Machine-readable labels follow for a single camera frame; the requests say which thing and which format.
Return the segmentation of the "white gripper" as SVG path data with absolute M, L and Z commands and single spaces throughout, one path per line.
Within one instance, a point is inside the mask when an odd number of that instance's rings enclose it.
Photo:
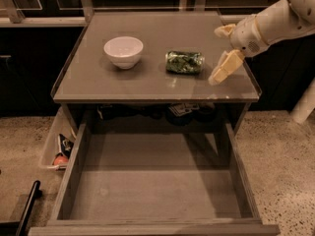
M 220 84 L 241 67 L 245 57 L 254 57 L 269 48 L 269 44 L 260 34 L 255 15 L 241 20 L 237 25 L 220 26 L 214 30 L 214 33 L 218 37 L 229 38 L 234 49 L 222 53 L 217 66 L 208 78 L 212 86 Z

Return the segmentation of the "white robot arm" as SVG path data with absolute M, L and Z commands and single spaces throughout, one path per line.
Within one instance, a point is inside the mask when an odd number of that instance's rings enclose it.
M 255 110 L 286 109 L 301 123 L 314 109 L 315 0 L 279 0 L 236 24 L 215 29 L 229 40 L 209 83 L 218 85 L 248 63 L 263 90 Z

